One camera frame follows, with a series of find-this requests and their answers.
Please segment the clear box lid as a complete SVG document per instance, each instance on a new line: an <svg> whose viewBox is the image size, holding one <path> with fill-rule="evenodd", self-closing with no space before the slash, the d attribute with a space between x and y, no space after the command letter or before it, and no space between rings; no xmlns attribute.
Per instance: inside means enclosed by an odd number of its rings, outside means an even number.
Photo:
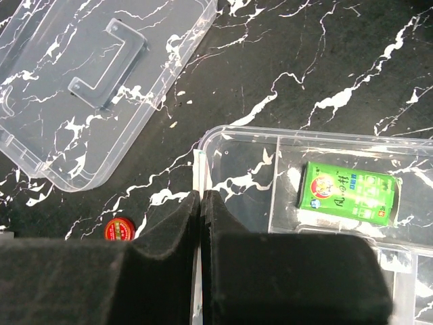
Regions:
<svg viewBox="0 0 433 325"><path fill-rule="evenodd" d="M65 192L106 182L216 1L23 1L1 33L1 151Z"/></svg>

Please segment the small orange cap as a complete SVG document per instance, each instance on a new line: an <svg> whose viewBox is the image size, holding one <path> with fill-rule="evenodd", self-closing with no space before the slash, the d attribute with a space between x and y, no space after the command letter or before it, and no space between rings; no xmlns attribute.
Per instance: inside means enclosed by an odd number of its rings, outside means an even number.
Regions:
<svg viewBox="0 0 433 325"><path fill-rule="evenodd" d="M113 218L104 228L106 240L131 241L135 237L135 225L125 217Z"/></svg>

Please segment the small green box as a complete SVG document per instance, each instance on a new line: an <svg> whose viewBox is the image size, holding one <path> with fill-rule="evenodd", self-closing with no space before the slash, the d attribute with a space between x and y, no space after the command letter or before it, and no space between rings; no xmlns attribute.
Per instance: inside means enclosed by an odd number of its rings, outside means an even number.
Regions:
<svg viewBox="0 0 433 325"><path fill-rule="evenodd" d="M402 179L389 174L308 161L297 207L301 210L395 226Z"/></svg>

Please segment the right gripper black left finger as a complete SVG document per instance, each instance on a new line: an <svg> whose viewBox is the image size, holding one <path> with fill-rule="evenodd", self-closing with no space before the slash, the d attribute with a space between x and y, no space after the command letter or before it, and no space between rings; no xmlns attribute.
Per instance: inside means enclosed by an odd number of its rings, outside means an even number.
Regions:
<svg viewBox="0 0 433 325"><path fill-rule="evenodd" d="M2 324L189 324L200 196L132 241L1 241Z"/></svg>

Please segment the clear divider tray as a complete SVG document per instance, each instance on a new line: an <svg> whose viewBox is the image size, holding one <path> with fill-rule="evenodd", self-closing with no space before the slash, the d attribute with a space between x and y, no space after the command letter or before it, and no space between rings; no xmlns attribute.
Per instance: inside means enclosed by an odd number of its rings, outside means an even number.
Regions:
<svg viewBox="0 0 433 325"><path fill-rule="evenodd" d="M432 323L432 141L223 125L194 163L249 230L367 240L394 300L391 324Z"/></svg>

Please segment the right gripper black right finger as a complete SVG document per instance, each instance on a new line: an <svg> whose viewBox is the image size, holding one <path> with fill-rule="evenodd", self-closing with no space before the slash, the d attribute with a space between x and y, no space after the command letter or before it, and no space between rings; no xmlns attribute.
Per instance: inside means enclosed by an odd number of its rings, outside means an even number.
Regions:
<svg viewBox="0 0 433 325"><path fill-rule="evenodd" d="M248 231L208 190L202 200L205 324L387 324L393 302L367 241Z"/></svg>

